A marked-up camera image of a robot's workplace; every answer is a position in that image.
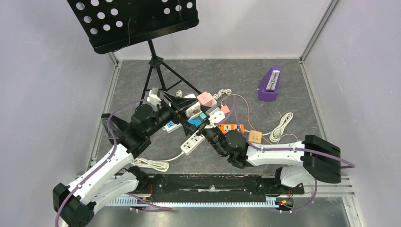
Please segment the white cube socket adapter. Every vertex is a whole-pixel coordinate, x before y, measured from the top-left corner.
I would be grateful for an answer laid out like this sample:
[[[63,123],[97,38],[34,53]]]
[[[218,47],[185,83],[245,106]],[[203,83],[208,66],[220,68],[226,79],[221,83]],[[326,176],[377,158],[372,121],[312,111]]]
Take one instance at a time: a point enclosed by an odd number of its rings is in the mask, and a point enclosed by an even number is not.
[[[185,115],[188,118],[191,118],[194,115],[197,115],[201,112],[201,105],[197,99],[197,96],[195,94],[189,94],[184,96],[184,98],[195,98],[196,102],[192,104],[188,109],[185,110]]]

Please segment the white multicolour power strip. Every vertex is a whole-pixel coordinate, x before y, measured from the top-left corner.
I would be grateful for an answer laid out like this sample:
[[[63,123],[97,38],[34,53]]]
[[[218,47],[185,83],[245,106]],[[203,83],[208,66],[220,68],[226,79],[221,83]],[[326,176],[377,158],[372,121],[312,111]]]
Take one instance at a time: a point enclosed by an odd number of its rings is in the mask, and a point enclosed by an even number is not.
[[[195,119],[195,118],[201,119],[201,118],[199,117],[199,115],[200,115],[201,113],[206,114],[206,115],[207,115],[207,119],[205,119],[205,120],[203,121],[203,123],[202,123],[202,124],[198,127],[198,129],[197,129],[197,131],[199,131],[200,133],[202,133],[202,130],[203,130],[203,129],[210,129],[210,127],[209,127],[209,121],[208,121],[209,115],[210,115],[211,113],[213,113],[214,111],[220,110],[220,107],[218,107],[218,106],[206,107],[206,106],[202,106],[202,105],[201,105],[200,107],[201,107],[201,112],[200,112],[199,114],[197,114],[197,115],[192,116],[191,118],[188,118],[188,117],[185,115],[185,111],[184,111],[184,112],[179,112],[179,113],[180,113],[180,115],[181,115],[181,119],[184,118],[184,119],[186,119],[186,120],[187,120],[187,119]],[[174,130],[179,129],[179,128],[182,128],[182,129],[183,129],[183,127],[182,127],[181,124],[174,124],[172,121],[170,121],[168,124],[166,124],[166,125],[163,127],[163,130],[165,130],[165,131],[167,131],[168,133],[170,133],[170,132],[173,132]]]

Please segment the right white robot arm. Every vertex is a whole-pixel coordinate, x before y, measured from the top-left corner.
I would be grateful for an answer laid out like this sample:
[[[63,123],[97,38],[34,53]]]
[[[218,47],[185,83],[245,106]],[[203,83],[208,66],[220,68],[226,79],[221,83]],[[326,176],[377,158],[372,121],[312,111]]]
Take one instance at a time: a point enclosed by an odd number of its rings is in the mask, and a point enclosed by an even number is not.
[[[237,130],[223,134],[220,129],[212,128],[197,134],[204,136],[234,167],[280,165],[273,180],[279,193],[306,181],[341,182],[340,148],[316,135],[306,135],[304,140],[293,143],[269,145],[247,142]]]

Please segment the teal charger cube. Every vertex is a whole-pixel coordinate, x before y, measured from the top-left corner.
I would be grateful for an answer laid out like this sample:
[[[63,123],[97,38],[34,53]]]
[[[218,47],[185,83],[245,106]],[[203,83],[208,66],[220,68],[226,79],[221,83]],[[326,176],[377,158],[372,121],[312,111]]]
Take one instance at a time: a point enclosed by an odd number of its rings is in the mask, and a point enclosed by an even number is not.
[[[204,114],[204,113],[201,113],[201,114],[199,115],[199,117],[201,118],[202,121],[204,121],[205,119],[207,119],[207,115]]]

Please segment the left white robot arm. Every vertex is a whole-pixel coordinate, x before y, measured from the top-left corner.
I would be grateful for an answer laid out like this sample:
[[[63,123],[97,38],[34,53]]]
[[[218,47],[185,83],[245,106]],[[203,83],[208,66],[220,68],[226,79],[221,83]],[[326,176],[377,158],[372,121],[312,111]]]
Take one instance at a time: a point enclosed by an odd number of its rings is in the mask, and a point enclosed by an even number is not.
[[[105,114],[105,130],[111,136],[112,148],[94,166],[68,185],[59,183],[53,189],[54,225],[63,220],[69,227],[87,226],[95,214],[111,201],[128,192],[143,193],[148,188],[142,170],[134,166],[121,177],[109,179],[138,158],[151,144],[150,137],[169,122],[180,123],[196,97],[176,97],[168,93],[149,93],[137,101],[131,121]]]

